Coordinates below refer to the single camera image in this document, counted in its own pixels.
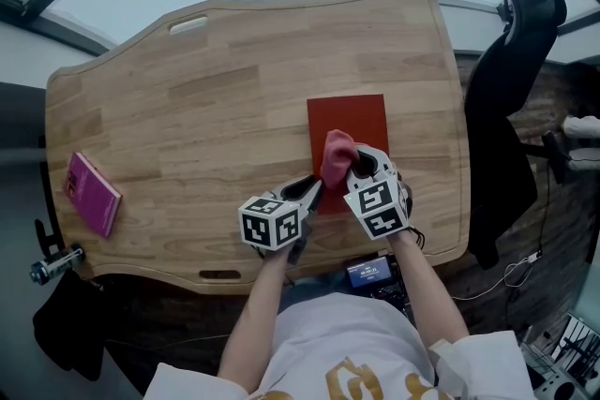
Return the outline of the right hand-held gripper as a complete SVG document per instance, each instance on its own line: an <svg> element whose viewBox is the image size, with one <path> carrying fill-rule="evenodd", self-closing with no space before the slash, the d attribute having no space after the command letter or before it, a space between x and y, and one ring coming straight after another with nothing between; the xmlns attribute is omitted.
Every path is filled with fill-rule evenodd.
<svg viewBox="0 0 600 400"><path fill-rule="evenodd" d="M398 192L402 181L385 151L357 144L358 162L348 169L344 200L371 241L409 227L403 198Z"/></svg>

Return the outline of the person's right hand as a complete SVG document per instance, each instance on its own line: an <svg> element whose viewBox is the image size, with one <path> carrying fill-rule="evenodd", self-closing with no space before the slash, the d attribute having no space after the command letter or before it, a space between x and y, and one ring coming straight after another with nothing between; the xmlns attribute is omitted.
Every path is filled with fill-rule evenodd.
<svg viewBox="0 0 600 400"><path fill-rule="evenodd" d="M403 181L398 182L398 192L403 198L404 212L407 219L410 219L413 210L413 193L411 188Z"/></svg>

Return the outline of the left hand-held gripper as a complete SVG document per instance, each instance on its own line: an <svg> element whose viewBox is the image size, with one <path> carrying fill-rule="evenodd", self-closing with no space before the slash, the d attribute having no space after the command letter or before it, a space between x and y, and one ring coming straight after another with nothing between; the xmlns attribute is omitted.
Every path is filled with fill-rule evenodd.
<svg viewBox="0 0 600 400"><path fill-rule="evenodd" d="M276 199L251 197L238 208L241 241L262 255L290 245L288 264L295 265L308 242L308 217L322 192L323 181L308 175L276 186L272 190Z"/></svg>

